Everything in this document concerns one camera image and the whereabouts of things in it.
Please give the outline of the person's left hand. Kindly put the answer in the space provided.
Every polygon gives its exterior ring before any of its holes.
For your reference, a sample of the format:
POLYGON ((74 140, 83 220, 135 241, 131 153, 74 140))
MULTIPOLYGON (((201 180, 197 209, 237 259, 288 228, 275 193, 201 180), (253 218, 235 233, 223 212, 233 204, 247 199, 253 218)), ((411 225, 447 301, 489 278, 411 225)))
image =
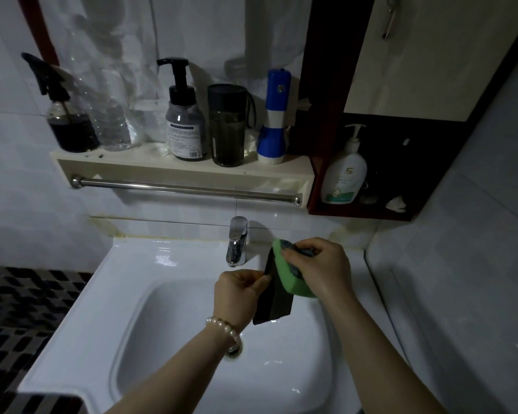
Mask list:
POLYGON ((242 333, 254 318, 260 296, 254 291, 254 282, 263 275, 251 269, 221 273, 214 286, 213 317, 242 333))

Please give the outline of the person's right hand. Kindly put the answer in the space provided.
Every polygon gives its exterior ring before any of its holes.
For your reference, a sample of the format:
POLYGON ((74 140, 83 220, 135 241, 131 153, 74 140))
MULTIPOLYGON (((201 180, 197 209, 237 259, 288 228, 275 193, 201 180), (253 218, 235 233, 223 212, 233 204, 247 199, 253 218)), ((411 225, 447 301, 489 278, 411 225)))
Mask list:
POLYGON ((296 243, 314 249, 314 257, 303 257, 300 268, 311 291, 326 307, 357 304, 351 282, 351 266, 341 245, 313 237, 296 243))

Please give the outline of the green sponge soap holder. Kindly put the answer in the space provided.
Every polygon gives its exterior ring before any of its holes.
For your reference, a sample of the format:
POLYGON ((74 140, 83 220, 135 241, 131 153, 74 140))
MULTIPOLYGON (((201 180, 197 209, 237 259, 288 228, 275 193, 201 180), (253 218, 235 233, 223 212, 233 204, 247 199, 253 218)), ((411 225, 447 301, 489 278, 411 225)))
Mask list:
POLYGON ((294 243, 279 238, 274 239, 272 242, 276 269, 284 290, 295 296, 313 299, 316 298, 316 295, 306 284, 301 271, 295 265, 288 263, 283 258, 281 251, 286 249, 295 250, 299 254, 307 257, 314 257, 315 250, 300 249, 297 248, 294 243))

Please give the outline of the dark scouring pad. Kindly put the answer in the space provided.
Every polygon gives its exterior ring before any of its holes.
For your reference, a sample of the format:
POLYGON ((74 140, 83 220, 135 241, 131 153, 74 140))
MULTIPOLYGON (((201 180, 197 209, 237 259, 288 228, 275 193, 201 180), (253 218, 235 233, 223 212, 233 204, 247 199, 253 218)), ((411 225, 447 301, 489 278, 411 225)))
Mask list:
POLYGON ((271 276, 271 281, 258 298, 256 312, 252 319, 254 325, 289 316, 292 310, 294 296, 287 292, 282 284, 272 249, 267 257, 264 274, 271 276))

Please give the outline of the person's left forearm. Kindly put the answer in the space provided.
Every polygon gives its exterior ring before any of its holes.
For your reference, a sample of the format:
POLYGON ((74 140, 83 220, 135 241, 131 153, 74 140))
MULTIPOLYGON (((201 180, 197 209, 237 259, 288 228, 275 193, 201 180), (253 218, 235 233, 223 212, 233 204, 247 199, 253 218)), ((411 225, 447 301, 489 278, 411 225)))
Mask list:
POLYGON ((104 414, 192 414, 240 333, 211 317, 172 358, 104 414))

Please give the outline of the white ceramic sink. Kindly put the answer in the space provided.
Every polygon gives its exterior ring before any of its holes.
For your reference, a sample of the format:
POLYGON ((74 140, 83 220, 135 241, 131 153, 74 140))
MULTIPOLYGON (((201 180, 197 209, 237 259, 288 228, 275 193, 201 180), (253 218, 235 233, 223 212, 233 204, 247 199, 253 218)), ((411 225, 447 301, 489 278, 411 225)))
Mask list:
MULTIPOLYGON (((18 386, 74 395, 101 414, 191 340, 230 268, 219 241, 115 240, 18 386)), ((361 409, 333 325, 317 299, 241 334, 195 414, 355 414, 361 409)))

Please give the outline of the white pump lotion bottle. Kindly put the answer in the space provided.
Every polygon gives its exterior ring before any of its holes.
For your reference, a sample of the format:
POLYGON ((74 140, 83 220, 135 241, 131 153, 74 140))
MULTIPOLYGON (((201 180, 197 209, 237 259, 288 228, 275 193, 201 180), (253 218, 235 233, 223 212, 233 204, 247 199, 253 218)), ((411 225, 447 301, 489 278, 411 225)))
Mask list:
POLYGON ((367 175, 366 160, 359 154, 359 132, 365 124, 346 124, 353 134, 328 166, 320 200, 325 204, 345 205, 357 197, 367 175))

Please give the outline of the chrome towel bar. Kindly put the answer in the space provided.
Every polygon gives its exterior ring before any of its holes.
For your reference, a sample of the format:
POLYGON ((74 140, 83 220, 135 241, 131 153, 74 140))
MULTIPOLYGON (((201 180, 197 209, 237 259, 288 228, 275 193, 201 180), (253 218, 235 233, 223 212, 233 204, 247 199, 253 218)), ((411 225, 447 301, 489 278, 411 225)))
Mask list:
POLYGON ((71 176, 69 183, 71 187, 74 189, 81 189, 83 187, 98 187, 107 189, 153 191, 158 193, 169 194, 187 194, 198 196, 214 196, 229 199, 279 202, 291 204, 298 207, 301 207, 303 205, 303 195, 301 193, 278 194, 258 193, 240 190, 213 189, 206 187, 178 187, 173 185, 156 183, 138 183, 134 181, 90 179, 85 178, 81 175, 71 176))

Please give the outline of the blue and white flashlight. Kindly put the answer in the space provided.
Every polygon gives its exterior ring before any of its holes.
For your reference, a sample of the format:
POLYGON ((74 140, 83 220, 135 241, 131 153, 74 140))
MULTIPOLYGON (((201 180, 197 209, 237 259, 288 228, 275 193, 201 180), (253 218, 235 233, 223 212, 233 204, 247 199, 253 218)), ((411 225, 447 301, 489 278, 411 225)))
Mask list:
POLYGON ((284 138, 284 115, 288 108, 291 83, 290 71, 268 71, 265 101, 266 118, 257 141, 257 158, 264 164, 277 165, 283 162, 286 153, 284 138))

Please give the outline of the dark tumbler with lid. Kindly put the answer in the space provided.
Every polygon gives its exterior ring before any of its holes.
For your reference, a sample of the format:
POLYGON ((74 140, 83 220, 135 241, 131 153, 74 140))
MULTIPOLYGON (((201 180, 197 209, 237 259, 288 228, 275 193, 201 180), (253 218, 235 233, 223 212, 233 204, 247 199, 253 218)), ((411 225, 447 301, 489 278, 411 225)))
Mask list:
POLYGON ((244 161, 245 131, 257 122, 255 101, 241 85, 218 83, 207 88, 213 161, 236 167, 244 161))

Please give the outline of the grey foam pump bottle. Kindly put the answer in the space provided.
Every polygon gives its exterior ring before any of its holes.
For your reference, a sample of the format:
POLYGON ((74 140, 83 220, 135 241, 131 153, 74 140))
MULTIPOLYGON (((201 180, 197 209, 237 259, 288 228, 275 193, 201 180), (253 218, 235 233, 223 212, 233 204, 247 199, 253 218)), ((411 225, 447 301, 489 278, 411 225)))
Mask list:
POLYGON ((168 140, 173 155, 180 160, 204 160, 208 152, 205 117, 197 105, 195 89, 187 84, 185 58, 158 59, 158 66, 170 64, 174 85, 169 87, 169 104, 166 112, 168 140))

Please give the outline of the clear plastic water bottle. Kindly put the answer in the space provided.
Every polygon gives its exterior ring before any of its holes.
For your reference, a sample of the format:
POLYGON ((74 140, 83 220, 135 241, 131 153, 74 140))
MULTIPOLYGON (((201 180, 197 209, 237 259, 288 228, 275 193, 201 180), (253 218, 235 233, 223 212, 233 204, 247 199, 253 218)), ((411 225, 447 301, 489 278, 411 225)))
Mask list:
POLYGON ((126 92, 115 64, 98 53, 84 31, 68 30, 66 48, 74 84, 102 148, 117 152, 133 146, 126 92))

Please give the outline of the dark spray bottle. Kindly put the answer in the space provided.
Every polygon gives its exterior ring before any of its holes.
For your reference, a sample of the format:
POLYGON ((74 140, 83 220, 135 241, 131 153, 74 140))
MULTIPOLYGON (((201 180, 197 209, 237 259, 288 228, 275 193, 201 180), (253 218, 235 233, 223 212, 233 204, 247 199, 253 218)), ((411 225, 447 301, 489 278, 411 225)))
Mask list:
POLYGON ((50 106, 46 121, 59 147, 69 153, 84 153, 99 148, 99 140, 87 112, 72 101, 64 86, 64 76, 51 64, 27 52, 21 53, 32 70, 41 95, 48 96, 50 106))

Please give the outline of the cream wall shelf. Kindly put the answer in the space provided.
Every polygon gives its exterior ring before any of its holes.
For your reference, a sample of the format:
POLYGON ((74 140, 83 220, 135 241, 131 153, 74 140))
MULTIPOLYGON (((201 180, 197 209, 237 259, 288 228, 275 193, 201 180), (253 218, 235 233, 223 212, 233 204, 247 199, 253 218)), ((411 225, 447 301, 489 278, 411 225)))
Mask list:
POLYGON ((212 159, 187 162, 173 155, 160 156, 158 143, 148 143, 120 152, 104 149, 86 153, 52 151, 49 156, 71 187, 73 175, 90 179, 156 183, 178 187, 206 187, 258 193, 303 195, 307 205, 314 182, 311 161, 306 156, 286 156, 281 164, 259 162, 254 154, 237 167, 223 167, 212 159))

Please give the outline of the dark red wall cabinet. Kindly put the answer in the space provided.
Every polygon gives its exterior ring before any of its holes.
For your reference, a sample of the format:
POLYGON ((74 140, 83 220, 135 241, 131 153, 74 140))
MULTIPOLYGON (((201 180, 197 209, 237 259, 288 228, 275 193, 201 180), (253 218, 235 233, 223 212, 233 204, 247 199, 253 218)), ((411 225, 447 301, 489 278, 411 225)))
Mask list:
POLYGON ((344 112, 374 0, 312 0, 299 84, 311 106, 297 113, 290 153, 309 156, 315 181, 307 202, 311 215, 411 221, 497 96, 518 63, 518 36, 469 118, 463 122, 344 112), (353 134, 346 124, 365 124, 359 153, 367 186, 350 204, 320 200, 328 166, 353 134), (385 208, 401 195, 403 214, 385 208))

